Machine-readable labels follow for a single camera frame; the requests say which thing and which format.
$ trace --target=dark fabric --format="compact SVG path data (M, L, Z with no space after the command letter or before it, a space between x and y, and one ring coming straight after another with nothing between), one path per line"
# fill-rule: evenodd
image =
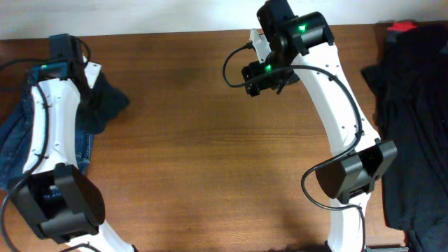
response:
M106 123L129 105L130 101L118 88L112 87L100 73L92 90L92 103L80 104L76 112L76 128L90 134L104 131Z
M382 180L386 220L407 231L415 251L448 251L447 42L442 26L407 31L362 71L381 135L398 149Z
M8 181L22 175L31 145L33 123L32 99L25 94L14 112L0 126L0 189L6 190ZM93 134L77 129L75 132L76 162L85 174L90 164Z

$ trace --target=black t-shirt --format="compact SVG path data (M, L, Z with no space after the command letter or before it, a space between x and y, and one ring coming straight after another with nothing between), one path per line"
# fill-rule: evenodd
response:
M448 250L448 55L441 53L447 42L442 26L407 31L379 65L362 71L377 97L381 135L398 149L383 176L386 220L413 232L409 239L431 240L419 251Z

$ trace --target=green led light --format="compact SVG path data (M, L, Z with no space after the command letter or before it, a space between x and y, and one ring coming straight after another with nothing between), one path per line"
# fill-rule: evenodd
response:
M307 25L306 24L299 26L299 31L305 32L306 30L307 30Z

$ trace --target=black cloth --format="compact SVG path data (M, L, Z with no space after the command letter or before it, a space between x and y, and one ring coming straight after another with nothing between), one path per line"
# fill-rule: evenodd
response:
M109 84L102 72L92 89L92 96L90 103L81 103L78 107L76 129L99 134L106 128L106 123L125 109L130 101L126 94Z
M386 220L414 251L448 251L447 42L443 26L413 29L362 70L381 135L398 149L382 180Z

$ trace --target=cable connector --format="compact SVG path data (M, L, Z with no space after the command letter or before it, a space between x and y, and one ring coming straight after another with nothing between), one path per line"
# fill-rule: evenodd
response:
M48 159L49 157L47 156L47 155L45 155L45 154L35 154L35 156L37 157L37 158L40 158L40 159Z
M255 47L253 46L252 41L247 43L245 46L243 46L245 49L254 49Z
M361 130L361 131L358 131L357 133L355 133L356 138L360 138L362 136L364 136L364 130Z

